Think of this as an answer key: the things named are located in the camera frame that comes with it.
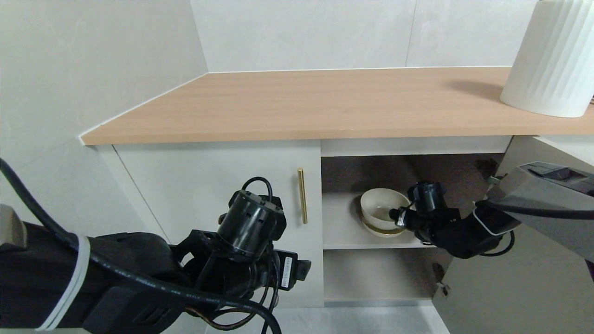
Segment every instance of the ribbed white vase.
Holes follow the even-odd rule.
[[[501,101],[538,114],[580,117],[593,95],[594,0],[539,1]]]

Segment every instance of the white bowl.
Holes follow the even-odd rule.
[[[395,237],[404,229],[396,227],[395,221],[390,219],[389,212],[391,209],[408,205],[410,205],[408,198],[396,190],[386,188],[368,190],[361,196],[363,226],[379,237]]]

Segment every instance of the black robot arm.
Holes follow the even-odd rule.
[[[415,210],[392,209],[397,226],[414,232],[424,244],[435,245],[452,256],[468,259],[495,249],[503,235],[520,222],[503,211],[479,206],[466,218],[460,210],[447,207],[439,182],[419,182],[408,191]]]
[[[447,250],[452,256],[499,256],[515,242],[513,229],[522,222],[571,224],[594,220],[594,174],[544,162],[518,166],[499,178],[486,200],[475,203],[465,218],[449,208],[439,182],[419,182],[408,191],[415,205],[390,210],[396,225],[413,231],[423,243]],[[503,235],[510,244],[498,253]]]
[[[217,232],[193,230],[179,245],[168,245],[150,233],[71,234],[43,210],[2,159],[0,169],[43,224],[21,222],[12,208],[0,205],[0,328],[43,327],[55,317],[51,322],[57,327],[82,327],[94,334],[157,334],[187,312],[220,330],[239,328],[259,315],[264,333],[270,327],[281,334],[271,313],[277,293],[305,280],[311,267],[296,253],[274,249],[286,220],[280,198],[264,178],[248,180],[232,196]],[[254,181],[265,182],[268,194],[249,192]],[[87,240],[88,269],[72,292],[70,283],[76,282],[84,253],[78,252],[79,242]],[[189,254],[192,259],[183,265]],[[264,297],[273,288],[268,307],[264,298],[250,300],[262,287]],[[52,315],[64,308],[61,301],[69,293],[75,298],[65,313]],[[231,312],[246,317],[234,324],[215,322]]]

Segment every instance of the label sticker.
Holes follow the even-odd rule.
[[[285,268],[283,269],[283,280],[280,281],[280,286],[283,288],[289,287],[289,279],[291,278],[291,267],[293,266],[293,258],[285,257]]]

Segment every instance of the white cabinet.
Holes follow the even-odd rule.
[[[267,178],[283,202],[287,228],[278,249],[312,261],[305,282],[280,292],[280,307],[323,305],[319,141],[144,144],[115,146],[154,217],[176,244],[192,229],[216,231],[218,218],[244,182]],[[308,224],[302,221],[297,169],[303,168]],[[248,189],[265,194],[261,182]]]
[[[577,148],[571,140],[557,143],[539,137],[515,137],[507,147],[508,137],[485,137],[115,149],[133,181],[129,183],[172,243],[192,229],[215,231],[233,192],[248,178],[268,178],[283,200],[288,224],[276,247],[312,261],[307,280],[281,295],[281,307],[433,303],[456,334],[590,333],[594,281],[574,251],[594,247],[594,224],[521,225],[516,245],[505,256],[452,260],[410,233],[393,239],[370,235],[361,226],[356,205],[370,188],[405,192],[416,181],[430,180],[440,181],[447,204],[466,216],[472,201],[483,199],[489,187],[477,160],[500,163],[499,175],[536,160],[594,172],[588,160],[594,138],[584,138],[589,139],[590,144],[572,139],[580,143]],[[584,155],[590,149],[592,153]],[[302,223],[298,168],[305,171],[307,225]],[[265,193],[262,184],[249,189]],[[507,241],[505,237],[500,247]],[[447,295],[435,284],[436,263],[445,270]]]

